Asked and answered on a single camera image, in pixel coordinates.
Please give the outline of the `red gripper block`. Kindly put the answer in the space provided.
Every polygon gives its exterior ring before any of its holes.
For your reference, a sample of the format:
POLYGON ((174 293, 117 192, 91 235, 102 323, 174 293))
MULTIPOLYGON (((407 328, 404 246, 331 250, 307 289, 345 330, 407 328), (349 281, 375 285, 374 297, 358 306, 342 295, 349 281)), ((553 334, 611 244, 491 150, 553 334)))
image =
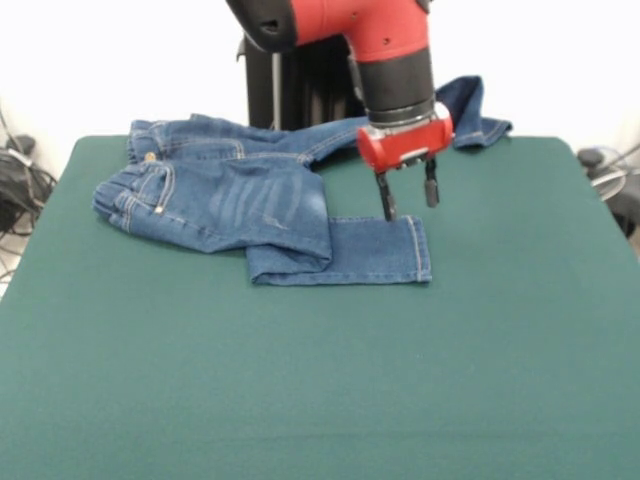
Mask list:
MULTIPOLYGON (((435 104, 434 113, 412 125, 376 128, 367 125, 357 132, 356 143, 365 163, 376 173, 385 220, 397 218, 395 199, 385 172, 401 168, 418 157, 435 155, 447 149, 453 140, 453 121, 443 103, 435 104)), ((429 208, 440 203, 437 180, 437 161, 428 157, 425 161, 425 197, 429 208)))

